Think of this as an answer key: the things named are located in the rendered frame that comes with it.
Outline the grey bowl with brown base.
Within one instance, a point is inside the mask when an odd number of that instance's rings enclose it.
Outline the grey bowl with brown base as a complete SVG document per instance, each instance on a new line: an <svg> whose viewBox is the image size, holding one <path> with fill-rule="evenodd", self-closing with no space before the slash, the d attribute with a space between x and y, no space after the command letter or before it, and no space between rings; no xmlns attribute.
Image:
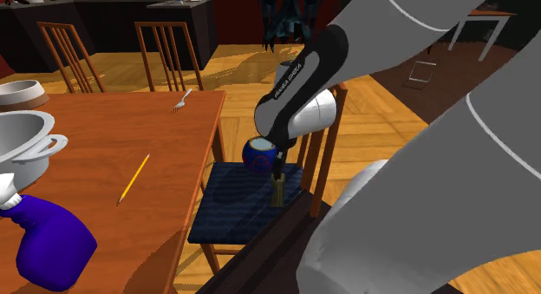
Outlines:
<svg viewBox="0 0 541 294"><path fill-rule="evenodd" d="M30 110L49 100L37 80L8 82L0 85L0 112Z"/></svg>

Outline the wooden slat-back chair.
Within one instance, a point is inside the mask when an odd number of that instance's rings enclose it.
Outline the wooden slat-back chair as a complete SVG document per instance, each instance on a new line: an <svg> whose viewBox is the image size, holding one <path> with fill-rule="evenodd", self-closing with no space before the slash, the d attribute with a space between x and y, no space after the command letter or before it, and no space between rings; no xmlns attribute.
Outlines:
<svg viewBox="0 0 541 294"><path fill-rule="evenodd" d="M42 33L42 36L58 66L58 69L60 70L62 78L65 81L70 94L74 94L76 90L74 84L68 76L68 73L64 69L65 65L62 57L68 64L68 67L71 69L80 92L94 93L89 76L85 73L85 70L81 65L81 58L79 57L78 51L81 52L89 72L94 77L95 84L97 85L99 91L101 93L106 92L102 79L98 75L86 47L84 46L73 24L46 22L37 22L36 24Z"/></svg>
<svg viewBox="0 0 541 294"><path fill-rule="evenodd" d="M193 71L196 75L199 90L204 90L199 64L192 45L192 40L185 22L135 22L134 27L140 45L140 52L147 75L148 87L151 92L156 88L153 82L152 70L149 65L147 46L145 44L142 29L150 28L153 32L162 68L164 69L167 86L170 92L174 90L179 92L180 88L186 91L186 85L182 74L182 68L179 60L179 52L176 46L174 28L179 28L185 38L186 47L191 57Z"/></svg>

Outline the white side table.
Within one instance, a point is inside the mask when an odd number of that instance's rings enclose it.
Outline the white side table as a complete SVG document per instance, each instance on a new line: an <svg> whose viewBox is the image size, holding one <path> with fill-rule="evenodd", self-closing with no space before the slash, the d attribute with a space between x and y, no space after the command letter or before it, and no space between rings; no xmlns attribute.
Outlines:
<svg viewBox="0 0 541 294"><path fill-rule="evenodd" d="M457 29L453 35L452 41L450 42L448 46L448 50L451 51L454 47L454 44L457 42L459 35L466 24L466 22L474 22L474 21L496 21L497 25L490 35L489 39L486 42L486 45L479 56L478 61L482 62L492 47L492 45L495 43L496 39L498 38L501 30L505 27L506 23L508 22L509 18L514 16L514 13L510 12L504 12L504 11L496 11L496 10L472 10L468 16L466 16L464 19L460 20Z"/></svg>

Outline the wooden dining table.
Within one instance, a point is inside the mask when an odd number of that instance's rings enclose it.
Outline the wooden dining table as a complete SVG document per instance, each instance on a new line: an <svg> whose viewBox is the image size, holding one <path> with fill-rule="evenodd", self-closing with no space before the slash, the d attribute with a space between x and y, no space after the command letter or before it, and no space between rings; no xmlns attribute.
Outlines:
<svg viewBox="0 0 541 294"><path fill-rule="evenodd" d="M223 147L222 91L51 95L67 146L28 193L70 210L97 249L75 285L43 290L15 265L22 230L0 222L0 294L176 294L173 280L208 155ZM126 198L115 203L151 154Z"/></svg>

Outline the dark hanging plant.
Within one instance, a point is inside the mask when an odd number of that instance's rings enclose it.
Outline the dark hanging plant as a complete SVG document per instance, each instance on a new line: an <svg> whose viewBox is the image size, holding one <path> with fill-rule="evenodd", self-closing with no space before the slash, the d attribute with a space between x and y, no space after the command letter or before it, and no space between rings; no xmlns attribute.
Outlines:
<svg viewBox="0 0 541 294"><path fill-rule="evenodd" d="M323 0L257 0L263 18L265 49L274 51L275 39L307 43L313 36L317 12Z"/></svg>

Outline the wooden chair with blue cushion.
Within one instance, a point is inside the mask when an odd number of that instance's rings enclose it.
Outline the wooden chair with blue cushion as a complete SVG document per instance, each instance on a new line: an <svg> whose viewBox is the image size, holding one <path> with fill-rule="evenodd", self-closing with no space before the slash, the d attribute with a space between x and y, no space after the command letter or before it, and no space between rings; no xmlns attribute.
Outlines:
<svg viewBox="0 0 541 294"><path fill-rule="evenodd" d="M333 123L305 135L297 163L284 165L284 201L275 200L270 173L254 173L237 162L213 164L187 239L201 246L213 273L220 270L219 255L237 253L215 245L248 244L297 196L310 190L314 173L318 173L316 200L322 200L346 95L345 86L338 84L317 96L319 105L332 104Z"/></svg>

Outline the silver fork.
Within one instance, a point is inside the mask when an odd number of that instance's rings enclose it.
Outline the silver fork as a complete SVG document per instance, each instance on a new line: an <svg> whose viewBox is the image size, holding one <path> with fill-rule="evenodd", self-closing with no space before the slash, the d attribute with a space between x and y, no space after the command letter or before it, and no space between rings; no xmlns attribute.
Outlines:
<svg viewBox="0 0 541 294"><path fill-rule="evenodd" d="M185 98L192 92L192 88L189 88L181 100L172 108L171 113L174 114L178 112L182 107L185 106Z"/></svg>

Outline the dark kitchen counter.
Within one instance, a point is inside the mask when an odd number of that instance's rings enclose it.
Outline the dark kitchen counter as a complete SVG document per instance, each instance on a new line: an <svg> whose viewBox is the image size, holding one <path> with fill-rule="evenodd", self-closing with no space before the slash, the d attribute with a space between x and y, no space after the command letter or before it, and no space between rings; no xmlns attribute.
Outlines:
<svg viewBox="0 0 541 294"><path fill-rule="evenodd" d="M6 4L0 0L0 56L17 73L58 66L37 24L74 25L87 52L140 52L136 22L185 22L201 69L218 47L213 0L56 0Z"/></svg>

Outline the olive brown small holder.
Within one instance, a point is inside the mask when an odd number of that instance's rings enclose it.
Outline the olive brown small holder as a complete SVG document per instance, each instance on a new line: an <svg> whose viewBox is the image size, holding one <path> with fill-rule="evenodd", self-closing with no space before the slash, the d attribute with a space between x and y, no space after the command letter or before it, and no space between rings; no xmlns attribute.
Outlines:
<svg viewBox="0 0 541 294"><path fill-rule="evenodd" d="M270 205L272 207L284 207L285 175L281 173L278 178L272 176L271 184L274 188L274 193L270 197Z"/></svg>

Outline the yellow pencil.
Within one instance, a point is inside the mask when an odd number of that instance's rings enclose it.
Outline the yellow pencil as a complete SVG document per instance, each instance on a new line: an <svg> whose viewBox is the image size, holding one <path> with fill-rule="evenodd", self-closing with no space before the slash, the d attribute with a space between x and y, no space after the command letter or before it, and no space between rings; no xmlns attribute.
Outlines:
<svg viewBox="0 0 541 294"><path fill-rule="evenodd" d="M134 184L134 182L136 181L136 179L138 178L141 170L143 169L143 167L146 165L149 157L150 157L151 154L148 154L145 159L141 162L140 166L138 167L138 169L136 170L134 176L131 178L131 180L128 182L126 188L124 189L124 191L122 192L121 196L118 198L118 200L116 201L115 205L118 206L122 200L124 200L130 190L130 188L132 187L132 185Z"/></svg>

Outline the silver cooking pot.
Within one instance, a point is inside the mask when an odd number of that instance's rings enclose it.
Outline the silver cooking pot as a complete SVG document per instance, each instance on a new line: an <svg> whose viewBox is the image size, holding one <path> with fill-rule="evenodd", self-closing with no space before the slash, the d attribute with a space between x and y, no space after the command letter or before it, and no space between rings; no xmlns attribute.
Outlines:
<svg viewBox="0 0 541 294"><path fill-rule="evenodd" d="M38 180L49 166L49 156L68 144L62 134L50 134L55 118L35 110L0 113L0 173L13 173L20 191Z"/></svg>

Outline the blue spray bottle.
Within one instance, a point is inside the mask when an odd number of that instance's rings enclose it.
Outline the blue spray bottle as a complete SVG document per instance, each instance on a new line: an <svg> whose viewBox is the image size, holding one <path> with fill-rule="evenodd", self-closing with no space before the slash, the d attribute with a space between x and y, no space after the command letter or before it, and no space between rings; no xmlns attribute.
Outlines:
<svg viewBox="0 0 541 294"><path fill-rule="evenodd" d="M0 174L0 217L24 229L16 255L20 276L49 291L72 287L93 256L97 241L70 211L19 194L13 173Z"/></svg>

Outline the blue round vase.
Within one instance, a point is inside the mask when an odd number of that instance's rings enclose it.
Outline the blue round vase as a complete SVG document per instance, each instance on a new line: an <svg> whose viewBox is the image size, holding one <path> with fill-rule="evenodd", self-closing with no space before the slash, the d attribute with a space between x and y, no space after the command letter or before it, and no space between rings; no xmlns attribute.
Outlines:
<svg viewBox="0 0 541 294"><path fill-rule="evenodd" d="M242 152L244 166L255 174L268 174L272 171L277 155L276 147L264 137L252 137Z"/></svg>

